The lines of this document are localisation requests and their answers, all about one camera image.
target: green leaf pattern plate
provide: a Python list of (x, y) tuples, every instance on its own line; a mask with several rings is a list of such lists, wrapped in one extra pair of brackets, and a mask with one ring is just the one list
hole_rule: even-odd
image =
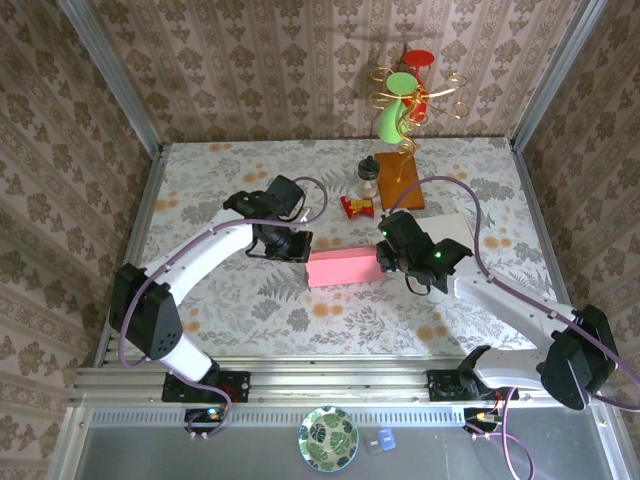
[(321, 472), (337, 472), (358, 451), (358, 429), (338, 407), (320, 407), (309, 413), (298, 431), (298, 447), (305, 461)]

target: glass jar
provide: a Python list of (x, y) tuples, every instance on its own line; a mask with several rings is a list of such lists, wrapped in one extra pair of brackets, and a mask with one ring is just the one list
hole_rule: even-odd
[(380, 177), (380, 163), (369, 155), (358, 163), (358, 185), (356, 195), (360, 198), (373, 198), (378, 193), (378, 178)]

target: pink block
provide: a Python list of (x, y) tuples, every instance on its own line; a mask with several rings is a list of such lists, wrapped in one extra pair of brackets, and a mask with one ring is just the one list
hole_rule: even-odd
[(384, 280), (375, 245), (314, 252), (306, 265), (309, 287)]

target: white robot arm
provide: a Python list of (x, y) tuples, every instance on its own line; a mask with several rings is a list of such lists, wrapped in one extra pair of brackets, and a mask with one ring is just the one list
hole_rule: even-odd
[(435, 244), (407, 212), (384, 218), (379, 229), (385, 237), (376, 246), (383, 271), (399, 270), (429, 289), (480, 305), (536, 346), (516, 351), (486, 345), (474, 349), (458, 368), (457, 387), (469, 398), (505, 386), (545, 389), (563, 405), (582, 410), (614, 371), (612, 359), (559, 321), (572, 320), (617, 354), (602, 311), (591, 305), (578, 311), (537, 295), (487, 270), (472, 258), (469, 248), (454, 240)]
[[(146, 358), (162, 363), (177, 378), (215, 386), (218, 364), (183, 334), (178, 306), (222, 261), (238, 250), (253, 248), (258, 241), (265, 247), (263, 258), (306, 262), (311, 232), (295, 232), (291, 227), (300, 223), (283, 220), (301, 199), (302, 189), (282, 176), (265, 192), (232, 195), (209, 223), (172, 252), (144, 268), (127, 264), (118, 270), (109, 323)], [(325, 208), (326, 198), (320, 214)]]

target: wall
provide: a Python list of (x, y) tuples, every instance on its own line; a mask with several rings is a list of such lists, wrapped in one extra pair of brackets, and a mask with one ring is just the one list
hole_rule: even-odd
[(607, 312), (640, 371), (640, 2), (608, 2), (524, 155), (573, 301)]
[(0, 478), (43, 478), (149, 158), (55, 2), (0, 2)]
[[(418, 134), (508, 135), (576, 0), (92, 0), (165, 143), (371, 136), (372, 68), (433, 51), (428, 88), (470, 78), (463, 121)], [(438, 103), (445, 107), (446, 99)]]

